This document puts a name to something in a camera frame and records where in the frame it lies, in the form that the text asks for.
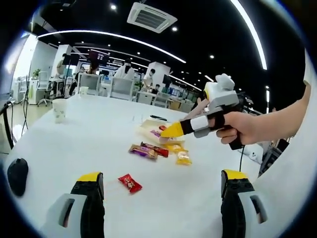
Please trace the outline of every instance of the office chair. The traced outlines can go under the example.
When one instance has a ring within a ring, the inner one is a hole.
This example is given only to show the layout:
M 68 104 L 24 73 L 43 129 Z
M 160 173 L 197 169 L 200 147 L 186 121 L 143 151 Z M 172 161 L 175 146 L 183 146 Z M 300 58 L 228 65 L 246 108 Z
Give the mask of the office chair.
M 112 79 L 110 97 L 132 101 L 134 98 L 136 98 L 132 96 L 133 87 L 134 80 L 114 77 Z
M 45 103 L 45 106 L 47 107 L 48 102 L 50 103 L 52 102 L 52 99 L 49 98 L 52 89 L 53 89 L 53 83 L 50 82 L 49 74 L 45 71 L 39 72 L 39 83 L 36 90 L 44 91 L 45 93 L 44 93 L 44 98 L 42 98 L 38 102 L 37 104 L 38 106 L 41 103 Z
M 87 94 L 99 95 L 101 76 L 88 73 L 78 74 L 78 83 L 76 93 L 79 93 L 80 87 L 88 87 Z
M 153 99 L 152 96 L 140 93 L 138 98 L 138 103 L 151 105 L 152 99 Z
M 169 99 L 169 94 L 158 92 L 157 96 L 154 98 L 152 103 L 153 106 L 158 106 L 161 108 L 167 108 L 167 101 Z

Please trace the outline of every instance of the finger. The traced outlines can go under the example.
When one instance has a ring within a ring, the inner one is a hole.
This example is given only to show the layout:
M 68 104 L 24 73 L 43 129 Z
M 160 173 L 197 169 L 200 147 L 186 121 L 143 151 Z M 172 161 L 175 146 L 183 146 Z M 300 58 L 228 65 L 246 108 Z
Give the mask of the finger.
M 222 144 L 229 144 L 237 138 L 237 135 L 228 136 L 221 139 Z
M 224 138 L 224 137 L 228 137 L 228 136 L 236 136 L 237 135 L 237 130 L 234 128 L 231 129 L 222 129 L 222 130 L 218 130 L 216 132 L 216 135 L 219 138 Z
M 239 113 L 237 113 L 237 112 L 230 112 L 230 113 L 223 115 L 224 116 L 224 124 L 231 125 L 234 127 L 234 124 L 237 121 L 237 115 L 239 115 Z

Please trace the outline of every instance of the hand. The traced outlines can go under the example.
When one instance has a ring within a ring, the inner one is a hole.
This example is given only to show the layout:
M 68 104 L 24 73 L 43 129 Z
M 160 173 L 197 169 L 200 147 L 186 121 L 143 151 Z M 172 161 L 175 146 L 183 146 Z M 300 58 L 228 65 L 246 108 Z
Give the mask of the hand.
M 220 129 L 217 136 L 221 138 L 223 144 L 229 144 L 237 138 L 240 132 L 240 140 L 243 145 L 258 142 L 256 131 L 256 117 L 246 113 L 231 112 L 224 115 L 225 125 L 230 125 L 231 129 Z M 214 126 L 214 119 L 209 121 L 210 126 Z

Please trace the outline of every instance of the computer monitor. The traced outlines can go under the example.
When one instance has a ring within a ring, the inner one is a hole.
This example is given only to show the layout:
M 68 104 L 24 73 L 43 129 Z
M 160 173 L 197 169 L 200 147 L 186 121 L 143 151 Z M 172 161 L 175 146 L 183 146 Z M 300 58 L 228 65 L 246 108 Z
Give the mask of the computer monitor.
M 164 78 L 163 78 L 163 84 L 165 84 L 166 87 L 168 87 L 171 83 L 172 83 L 172 80 L 170 79 L 169 76 L 167 76 L 167 75 L 165 74 L 165 75 L 164 75 Z
M 66 55 L 63 60 L 63 65 L 77 65 L 79 62 L 79 55 Z

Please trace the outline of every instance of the yellow snack packet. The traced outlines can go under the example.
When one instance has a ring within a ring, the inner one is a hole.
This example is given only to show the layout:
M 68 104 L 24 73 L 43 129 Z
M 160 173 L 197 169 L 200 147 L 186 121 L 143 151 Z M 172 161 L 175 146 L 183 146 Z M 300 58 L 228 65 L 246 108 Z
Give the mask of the yellow snack packet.
M 192 163 L 193 162 L 190 160 L 187 150 L 177 152 L 177 165 L 191 165 Z
M 184 151 L 184 147 L 181 146 L 180 144 L 166 144 L 165 147 L 172 153 L 177 153 L 179 151 Z

